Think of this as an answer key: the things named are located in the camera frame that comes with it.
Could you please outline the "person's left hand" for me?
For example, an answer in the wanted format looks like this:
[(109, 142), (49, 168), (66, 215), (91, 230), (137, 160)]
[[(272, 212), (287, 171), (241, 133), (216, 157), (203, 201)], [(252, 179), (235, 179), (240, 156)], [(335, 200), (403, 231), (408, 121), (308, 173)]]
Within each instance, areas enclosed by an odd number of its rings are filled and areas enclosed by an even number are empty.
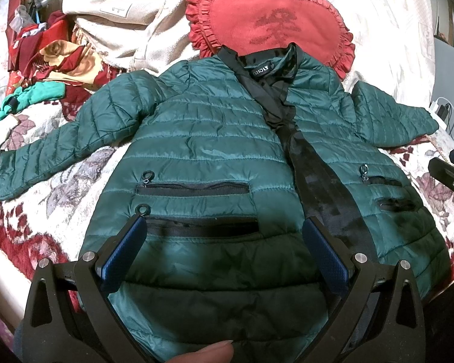
[(167, 363), (229, 363), (234, 356), (232, 340), (211, 344), (196, 352), (175, 356)]

